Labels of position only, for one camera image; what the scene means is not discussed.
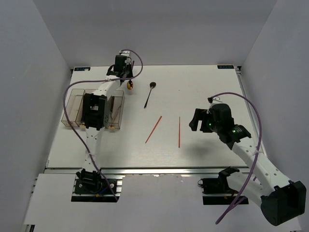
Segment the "black spoon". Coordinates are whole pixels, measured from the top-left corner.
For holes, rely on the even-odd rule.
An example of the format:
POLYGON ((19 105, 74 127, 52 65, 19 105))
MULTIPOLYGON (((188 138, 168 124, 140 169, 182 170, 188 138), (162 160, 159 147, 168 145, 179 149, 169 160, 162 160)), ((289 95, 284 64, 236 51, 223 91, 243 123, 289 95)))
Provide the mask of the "black spoon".
POLYGON ((146 102, 145 102, 145 104, 144 104, 144 109, 146 109, 146 108, 147 108, 147 105, 148 105, 148 101, 149 101, 149 98, 150 98, 151 92, 152 92, 153 88, 155 88, 155 87, 156 87, 156 82, 151 82, 151 83, 150 83, 150 91, 149 91, 149 94, 148 94, 147 100, 146 100, 146 102))

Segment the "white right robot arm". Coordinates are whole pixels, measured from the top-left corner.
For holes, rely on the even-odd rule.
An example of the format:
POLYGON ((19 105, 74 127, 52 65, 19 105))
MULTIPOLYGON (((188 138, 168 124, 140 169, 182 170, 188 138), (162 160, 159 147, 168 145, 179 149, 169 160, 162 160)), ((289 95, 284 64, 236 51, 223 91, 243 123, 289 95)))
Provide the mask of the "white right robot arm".
POLYGON ((237 125, 230 107, 217 103, 210 109, 195 109, 189 123, 192 131, 216 133, 221 142, 238 155, 258 181, 247 181, 246 175, 236 167, 228 167, 219 172, 216 186, 222 192, 231 190, 242 192, 244 196, 261 208, 266 220, 273 226, 285 223, 305 212, 306 187, 301 181, 293 182, 277 169, 263 154, 259 154, 251 134, 242 125, 237 125))

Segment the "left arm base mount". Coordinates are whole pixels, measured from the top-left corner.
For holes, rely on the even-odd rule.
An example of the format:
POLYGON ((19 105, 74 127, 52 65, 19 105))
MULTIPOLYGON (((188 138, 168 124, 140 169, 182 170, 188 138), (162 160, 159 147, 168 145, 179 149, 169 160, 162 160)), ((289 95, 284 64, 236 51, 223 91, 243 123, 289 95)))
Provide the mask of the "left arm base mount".
POLYGON ((85 169, 76 173, 72 191, 72 202, 80 203, 116 203, 118 180, 107 179, 96 171, 87 172, 85 169))

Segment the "orange chopstick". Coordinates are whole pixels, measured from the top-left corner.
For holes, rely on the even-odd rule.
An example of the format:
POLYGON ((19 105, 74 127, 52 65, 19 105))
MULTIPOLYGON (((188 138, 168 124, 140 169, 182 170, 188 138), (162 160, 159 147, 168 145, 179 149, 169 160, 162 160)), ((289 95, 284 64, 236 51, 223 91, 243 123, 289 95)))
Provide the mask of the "orange chopstick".
POLYGON ((153 129, 151 130, 149 136, 147 137, 145 144, 149 141, 149 139, 151 138, 153 132, 155 131, 156 127, 158 126, 159 122, 161 121, 162 116, 159 117, 159 119, 157 120, 156 124, 154 125, 153 129))
POLYGON ((181 117, 178 117, 178 148, 181 147, 181 117))

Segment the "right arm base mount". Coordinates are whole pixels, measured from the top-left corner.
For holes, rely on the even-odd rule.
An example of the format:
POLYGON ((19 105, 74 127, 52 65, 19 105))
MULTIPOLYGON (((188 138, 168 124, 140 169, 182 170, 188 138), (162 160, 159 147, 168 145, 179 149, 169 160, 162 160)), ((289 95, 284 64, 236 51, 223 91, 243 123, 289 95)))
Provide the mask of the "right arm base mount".
POLYGON ((238 191, 228 186, 226 178, 233 173, 239 173, 239 169, 228 167, 218 173, 216 178, 202 178, 197 185, 202 188, 203 205, 230 205, 238 194, 238 191))

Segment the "gold spoon purple handle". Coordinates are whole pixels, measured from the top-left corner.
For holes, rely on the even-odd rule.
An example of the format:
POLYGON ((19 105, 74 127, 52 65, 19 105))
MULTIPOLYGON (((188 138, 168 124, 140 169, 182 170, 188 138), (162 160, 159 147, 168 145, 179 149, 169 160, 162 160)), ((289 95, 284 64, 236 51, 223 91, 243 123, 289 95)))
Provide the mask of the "gold spoon purple handle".
MULTIPOLYGON (((131 62, 131 73, 130 73, 130 77, 133 77, 133 68, 134 68, 134 63, 135 63, 135 61, 132 61, 131 62)), ((133 89, 133 81, 132 80, 128 80, 128 82, 127 82, 127 89, 128 90, 132 90, 133 89)))

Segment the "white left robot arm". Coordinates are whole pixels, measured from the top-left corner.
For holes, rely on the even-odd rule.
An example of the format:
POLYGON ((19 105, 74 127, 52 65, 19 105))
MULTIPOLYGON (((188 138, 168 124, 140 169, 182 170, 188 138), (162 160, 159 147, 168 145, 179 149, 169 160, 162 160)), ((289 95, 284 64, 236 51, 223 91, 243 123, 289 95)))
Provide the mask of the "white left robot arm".
POLYGON ((82 121, 86 128, 86 157, 82 170, 77 177, 85 183, 85 187, 92 193, 101 190, 102 181, 97 173, 98 166, 93 162, 101 150, 104 129, 108 126, 112 110, 113 94, 122 85, 124 78, 133 76, 129 51, 122 51, 115 57, 115 64, 108 68, 106 79, 121 78, 121 80, 107 80, 92 93, 83 97, 82 121))

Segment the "silver fork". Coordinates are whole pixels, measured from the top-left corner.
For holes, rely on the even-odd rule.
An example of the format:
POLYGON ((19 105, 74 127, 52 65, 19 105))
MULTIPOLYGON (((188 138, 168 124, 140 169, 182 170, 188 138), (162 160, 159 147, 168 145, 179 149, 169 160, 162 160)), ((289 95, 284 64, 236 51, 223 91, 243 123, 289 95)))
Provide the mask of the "silver fork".
POLYGON ((121 110, 121 105, 115 111, 112 112, 111 120, 110 120, 111 123, 114 123, 116 121, 116 118, 118 117, 120 110, 121 110))

